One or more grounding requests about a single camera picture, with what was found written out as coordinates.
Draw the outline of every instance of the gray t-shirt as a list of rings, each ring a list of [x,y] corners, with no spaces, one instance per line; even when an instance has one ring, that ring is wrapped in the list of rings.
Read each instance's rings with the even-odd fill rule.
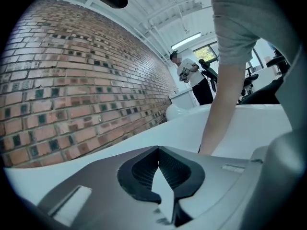
[[[219,64],[243,64],[263,38],[291,64],[300,40],[274,0],[212,0]]]

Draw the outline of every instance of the brick wall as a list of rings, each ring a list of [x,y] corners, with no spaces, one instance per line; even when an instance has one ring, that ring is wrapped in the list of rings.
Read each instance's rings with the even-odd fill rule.
[[[2,54],[4,165],[72,160],[163,123],[174,86],[158,57],[113,21],[37,0]]]

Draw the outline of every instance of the white t-shirt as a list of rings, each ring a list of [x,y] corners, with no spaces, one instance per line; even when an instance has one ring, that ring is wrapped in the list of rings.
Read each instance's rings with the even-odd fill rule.
[[[184,59],[177,68],[178,76],[182,73],[184,68],[191,70],[193,64],[196,64],[193,60],[189,58]],[[201,74],[199,70],[197,70],[196,72],[191,71],[187,78],[191,83],[191,87],[194,87],[196,84],[200,83],[200,81],[204,79],[204,76]]]

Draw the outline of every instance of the ceiling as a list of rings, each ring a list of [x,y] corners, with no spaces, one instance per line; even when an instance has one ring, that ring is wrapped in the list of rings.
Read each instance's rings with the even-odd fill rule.
[[[167,63],[171,46],[201,32],[192,44],[215,37],[211,0],[128,0],[124,9],[112,9],[99,0],[65,0],[96,11],[117,22],[143,41]]]

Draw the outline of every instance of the standing man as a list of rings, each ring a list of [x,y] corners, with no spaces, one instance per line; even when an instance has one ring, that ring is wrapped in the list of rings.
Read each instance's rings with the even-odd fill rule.
[[[218,84],[201,140],[201,154],[211,155],[224,138],[243,89],[245,65],[263,38],[290,66],[301,40],[274,0],[211,0],[219,49]]]
[[[180,81],[188,83],[190,81],[193,93],[200,105],[211,104],[213,101],[212,93],[208,81],[204,78],[199,66],[191,59],[181,61],[180,54],[176,52],[170,55],[170,60],[177,65],[177,74]]]

